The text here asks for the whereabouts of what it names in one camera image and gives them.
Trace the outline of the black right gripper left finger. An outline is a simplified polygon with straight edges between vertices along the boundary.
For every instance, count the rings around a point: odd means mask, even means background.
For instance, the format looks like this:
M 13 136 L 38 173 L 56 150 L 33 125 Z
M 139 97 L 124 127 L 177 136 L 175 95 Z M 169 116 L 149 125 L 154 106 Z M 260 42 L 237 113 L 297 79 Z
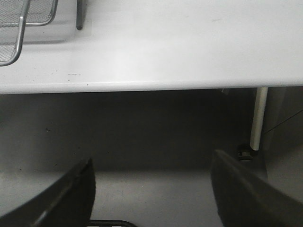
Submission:
M 82 160 L 43 192 L 0 218 L 2 227 L 85 227 L 96 194 L 92 159 Z

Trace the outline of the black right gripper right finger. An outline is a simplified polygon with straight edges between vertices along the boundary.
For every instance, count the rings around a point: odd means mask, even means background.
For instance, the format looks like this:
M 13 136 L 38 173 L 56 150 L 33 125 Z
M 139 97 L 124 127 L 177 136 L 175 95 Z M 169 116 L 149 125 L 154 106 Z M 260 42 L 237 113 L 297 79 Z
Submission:
M 272 187 L 224 151 L 213 153 L 211 183 L 225 227 L 301 227 L 303 205 Z

